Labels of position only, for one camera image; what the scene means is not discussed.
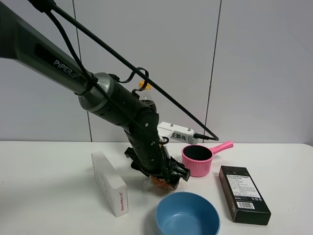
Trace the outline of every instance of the yellow bottle cap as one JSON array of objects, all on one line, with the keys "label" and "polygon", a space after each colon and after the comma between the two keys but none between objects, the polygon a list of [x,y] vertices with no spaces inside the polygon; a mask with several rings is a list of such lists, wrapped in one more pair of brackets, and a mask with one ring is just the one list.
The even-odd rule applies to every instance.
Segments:
[{"label": "yellow bottle cap", "polygon": [[[139,89],[143,86],[144,82],[145,82],[144,80],[139,82]],[[148,83],[145,90],[151,90],[151,88],[152,86]]]}]

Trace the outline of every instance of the blue ceramic bowl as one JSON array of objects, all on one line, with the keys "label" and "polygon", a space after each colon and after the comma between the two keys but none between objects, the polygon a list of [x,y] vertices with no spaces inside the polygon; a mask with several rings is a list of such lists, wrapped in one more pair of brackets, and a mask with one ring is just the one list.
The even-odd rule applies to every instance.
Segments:
[{"label": "blue ceramic bowl", "polygon": [[156,223],[164,235],[217,235],[221,224],[214,206],[190,192],[163,198],[156,209]]}]

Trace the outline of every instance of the robotic arm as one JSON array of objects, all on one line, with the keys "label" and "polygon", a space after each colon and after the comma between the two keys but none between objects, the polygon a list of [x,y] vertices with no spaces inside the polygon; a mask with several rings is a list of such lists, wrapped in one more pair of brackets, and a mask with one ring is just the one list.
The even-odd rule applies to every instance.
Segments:
[{"label": "robotic arm", "polygon": [[75,60],[2,2],[0,57],[16,60],[66,87],[78,96],[83,109],[122,127],[132,145],[125,152],[133,160],[132,168],[164,179],[173,188],[180,178],[189,179],[190,170],[168,156],[164,146],[168,137],[159,136],[159,116],[152,108],[121,86],[114,75],[83,72]]}]

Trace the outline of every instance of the white wall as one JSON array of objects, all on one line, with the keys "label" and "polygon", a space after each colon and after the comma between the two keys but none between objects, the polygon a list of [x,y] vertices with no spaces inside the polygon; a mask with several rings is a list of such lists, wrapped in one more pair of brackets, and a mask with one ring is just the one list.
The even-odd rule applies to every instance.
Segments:
[{"label": "white wall", "polygon": [[[219,0],[75,0],[77,20],[108,43],[205,121]],[[92,72],[131,71],[83,34],[82,61]],[[126,87],[138,87],[139,78]],[[153,93],[160,121],[201,131],[158,92]],[[120,127],[90,115],[93,141],[127,141]]]},{"label": "white wall", "polygon": [[[26,0],[1,0],[69,54],[52,21]],[[56,0],[73,15],[72,0]],[[75,27],[60,19],[77,50]],[[15,61],[0,59],[0,140],[90,141],[87,113],[66,88]]]},{"label": "white wall", "polygon": [[312,9],[223,0],[207,122],[222,141],[313,143]]}]

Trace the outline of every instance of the black product box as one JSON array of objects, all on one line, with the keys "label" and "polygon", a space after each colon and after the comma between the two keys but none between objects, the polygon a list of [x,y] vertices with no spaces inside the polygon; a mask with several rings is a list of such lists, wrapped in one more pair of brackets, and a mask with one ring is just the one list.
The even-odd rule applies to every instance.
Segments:
[{"label": "black product box", "polygon": [[234,222],[268,224],[271,213],[245,167],[222,165],[220,181]]}]

